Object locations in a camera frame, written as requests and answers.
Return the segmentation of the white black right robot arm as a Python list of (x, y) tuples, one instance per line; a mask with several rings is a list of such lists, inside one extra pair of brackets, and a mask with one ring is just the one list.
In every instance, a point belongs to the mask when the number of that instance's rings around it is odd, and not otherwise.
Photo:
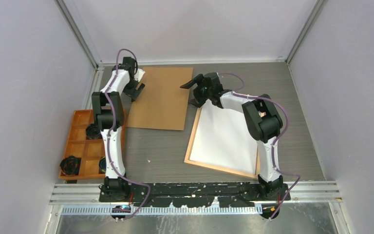
[(216, 72), (199, 74), (180, 88), (193, 90), (193, 98), (189, 103), (197, 108), (209, 100), (220, 109), (243, 114), (247, 131), (256, 141), (260, 157), (259, 195), (265, 200), (275, 197), (283, 188), (283, 176), (277, 163), (277, 142), (283, 128), (277, 109), (281, 106), (267, 94), (252, 96), (225, 89)]

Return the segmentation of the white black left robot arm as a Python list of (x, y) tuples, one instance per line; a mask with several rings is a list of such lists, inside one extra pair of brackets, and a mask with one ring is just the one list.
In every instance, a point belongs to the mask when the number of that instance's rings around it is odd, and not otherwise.
[(122, 131), (125, 112), (121, 96), (125, 94), (135, 101), (142, 89), (139, 84), (144, 75), (138, 71), (135, 58), (124, 57), (114, 66), (112, 76), (98, 92), (92, 93), (94, 123), (98, 128), (105, 149), (105, 178), (101, 185), (101, 201), (123, 202), (129, 198), (130, 186), (125, 177), (126, 169), (122, 156)]

